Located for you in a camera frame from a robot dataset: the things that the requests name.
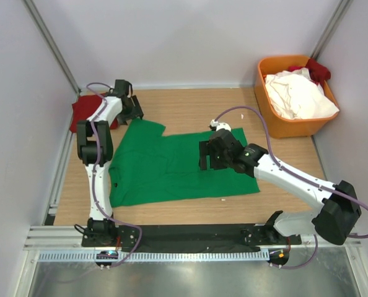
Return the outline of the green t-shirt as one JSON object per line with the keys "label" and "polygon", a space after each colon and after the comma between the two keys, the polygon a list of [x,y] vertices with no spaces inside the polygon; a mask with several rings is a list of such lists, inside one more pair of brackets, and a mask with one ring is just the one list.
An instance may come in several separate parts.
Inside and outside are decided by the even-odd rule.
{"label": "green t-shirt", "polygon": [[223,170],[199,168],[199,142],[210,131],[164,135],[165,126],[135,119],[109,167],[112,207],[207,197],[255,194],[256,179]]}

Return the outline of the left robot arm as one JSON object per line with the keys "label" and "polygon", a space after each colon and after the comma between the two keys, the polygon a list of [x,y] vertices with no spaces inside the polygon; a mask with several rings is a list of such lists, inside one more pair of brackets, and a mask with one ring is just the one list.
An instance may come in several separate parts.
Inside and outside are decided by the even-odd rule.
{"label": "left robot arm", "polygon": [[86,227],[76,225],[75,229],[82,234],[83,247],[109,248],[118,240],[108,174],[114,154],[110,126],[114,121],[127,124],[130,120],[142,119],[144,113],[133,94],[132,84],[127,80],[116,79],[112,87],[102,83],[108,87],[105,93],[92,90],[95,84],[89,83],[86,88],[101,102],[90,116],[76,124],[77,155],[89,180],[90,213]]}

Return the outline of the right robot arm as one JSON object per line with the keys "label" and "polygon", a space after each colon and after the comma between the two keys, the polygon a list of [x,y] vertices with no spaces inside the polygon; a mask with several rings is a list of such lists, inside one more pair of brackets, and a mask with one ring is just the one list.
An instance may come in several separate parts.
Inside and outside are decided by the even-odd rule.
{"label": "right robot arm", "polygon": [[267,181],[300,198],[310,206],[306,212],[275,212],[265,229],[267,242],[281,244],[292,235],[319,235],[331,244],[342,245],[361,216],[352,184],[325,181],[272,157],[257,145],[242,145],[227,129],[214,131],[199,142],[199,167],[236,173]]}

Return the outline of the folded red t-shirt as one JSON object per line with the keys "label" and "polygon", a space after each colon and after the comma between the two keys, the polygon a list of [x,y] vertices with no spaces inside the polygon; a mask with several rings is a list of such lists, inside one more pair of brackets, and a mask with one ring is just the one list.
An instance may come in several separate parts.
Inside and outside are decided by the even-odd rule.
{"label": "folded red t-shirt", "polygon": [[117,97],[106,97],[106,104],[97,95],[82,96],[72,104],[73,119],[70,131],[76,133],[79,121],[95,119],[97,121],[108,121],[110,129],[117,129],[119,124],[116,116],[122,112],[122,102]]}

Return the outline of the orange plastic bin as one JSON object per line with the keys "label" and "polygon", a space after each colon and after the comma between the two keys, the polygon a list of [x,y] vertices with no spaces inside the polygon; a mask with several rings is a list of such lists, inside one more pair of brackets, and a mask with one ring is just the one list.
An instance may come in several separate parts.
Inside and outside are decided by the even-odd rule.
{"label": "orange plastic bin", "polygon": [[308,56],[300,54],[268,56],[261,59],[257,65],[254,92],[260,113],[272,138],[312,136],[338,115],[335,113],[327,118],[291,120],[280,117],[273,108],[265,87],[266,76],[287,70],[291,66],[305,66],[308,60]]}

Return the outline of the white crumpled t-shirt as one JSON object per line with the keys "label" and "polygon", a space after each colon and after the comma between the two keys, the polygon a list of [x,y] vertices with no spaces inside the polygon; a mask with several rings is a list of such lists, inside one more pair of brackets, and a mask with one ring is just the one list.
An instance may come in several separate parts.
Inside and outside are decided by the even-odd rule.
{"label": "white crumpled t-shirt", "polygon": [[284,119],[329,118],[339,112],[306,67],[268,74],[265,87],[272,107]]}

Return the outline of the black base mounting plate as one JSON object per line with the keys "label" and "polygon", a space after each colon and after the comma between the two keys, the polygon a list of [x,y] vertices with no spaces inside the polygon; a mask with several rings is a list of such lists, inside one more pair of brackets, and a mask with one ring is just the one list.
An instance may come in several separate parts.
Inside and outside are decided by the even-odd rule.
{"label": "black base mounting plate", "polygon": [[302,243],[299,235],[284,237],[271,225],[143,225],[139,230],[118,226],[103,234],[86,231],[85,248],[119,247],[123,252],[146,253],[223,253],[257,252],[260,246],[288,246]]}

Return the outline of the dark red t-shirt in bin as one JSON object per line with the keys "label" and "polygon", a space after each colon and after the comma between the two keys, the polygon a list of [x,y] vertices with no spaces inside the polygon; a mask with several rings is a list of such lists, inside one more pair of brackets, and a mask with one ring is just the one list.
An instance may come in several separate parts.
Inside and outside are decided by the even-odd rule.
{"label": "dark red t-shirt in bin", "polygon": [[307,73],[310,77],[310,80],[315,84],[320,85],[322,88],[324,87],[325,82],[331,79],[330,70],[310,57],[304,58],[300,64],[291,63],[287,67],[287,70],[290,72],[294,72],[303,68],[306,68],[308,70]]}

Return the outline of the left aluminium corner post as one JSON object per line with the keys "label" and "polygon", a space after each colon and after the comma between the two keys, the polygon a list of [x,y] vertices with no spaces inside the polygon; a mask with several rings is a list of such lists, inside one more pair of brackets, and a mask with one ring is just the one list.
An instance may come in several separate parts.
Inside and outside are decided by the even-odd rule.
{"label": "left aluminium corner post", "polygon": [[65,59],[61,51],[58,48],[58,45],[55,42],[50,30],[48,29],[43,17],[41,16],[37,6],[35,5],[33,0],[22,0],[22,4],[27,9],[30,17],[32,18],[36,28],[40,32],[42,38],[44,39],[45,43],[47,44],[48,48],[50,49],[55,61],[57,62],[59,68],[62,70],[67,82],[74,90],[76,95],[80,95],[81,88],[77,84],[71,70],[69,69],[68,64],[66,63]]}

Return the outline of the aluminium corner post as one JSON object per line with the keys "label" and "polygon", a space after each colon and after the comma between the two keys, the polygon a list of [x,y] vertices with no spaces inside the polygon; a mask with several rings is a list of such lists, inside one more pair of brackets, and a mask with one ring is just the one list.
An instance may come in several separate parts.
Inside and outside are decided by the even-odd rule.
{"label": "aluminium corner post", "polygon": [[42,38],[44,39],[45,43],[47,44],[48,48],[50,49],[55,61],[57,62],[59,68],[62,70],[67,82],[74,90],[76,95],[80,95],[81,88],[77,84],[71,70],[69,69],[68,64],[66,63],[65,59],[61,51],[58,48],[58,45],[55,42],[50,30],[48,29],[43,17],[41,16],[37,6],[35,5],[33,0],[22,0],[22,4],[27,9],[30,17],[32,18],[36,28],[40,32]]}
{"label": "aluminium corner post", "polygon": [[330,17],[325,29],[323,30],[320,38],[315,45],[311,58],[314,60],[318,60],[321,54],[324,52],[325,48],[329,44],[331,38],[336,32],[339,24],[345,17],[348,9],[351,7],[353,0],[340,0],[336,9],[334,10],[332,16]]}

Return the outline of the aluminium frame rail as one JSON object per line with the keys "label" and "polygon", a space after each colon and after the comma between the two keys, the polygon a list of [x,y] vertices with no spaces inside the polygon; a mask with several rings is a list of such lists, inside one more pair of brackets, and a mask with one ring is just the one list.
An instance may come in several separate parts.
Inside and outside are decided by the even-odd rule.
{"label": "aluminium frame rail", "polygon": [[[301,235],[302,245],[314,243],[311,235]],[[31,226],[25,239],[23,250],[52,250],[81,248],[82,235],[71,226]],[[359,247],[360,239],[349,238],[342,246],[329,243],[318,236],[320,248]]]}

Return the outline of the right aluminium corner post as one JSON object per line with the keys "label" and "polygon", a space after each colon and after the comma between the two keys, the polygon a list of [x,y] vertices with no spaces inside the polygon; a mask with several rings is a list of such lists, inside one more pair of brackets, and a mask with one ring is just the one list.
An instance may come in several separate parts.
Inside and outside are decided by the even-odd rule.
{"label": "right aluminium corner post", "polygon": [[351,7],[353,0],[340,0],[336,9],[334,10],[332,16],[330,17],[325,29],[323,30],[320,38],[315,45],[311,58],[314,60],[318,60],[321,54],[324,52],[325,48],[329,44],[331,38],[336,32],[339,24],[345,17],[348,9]]}

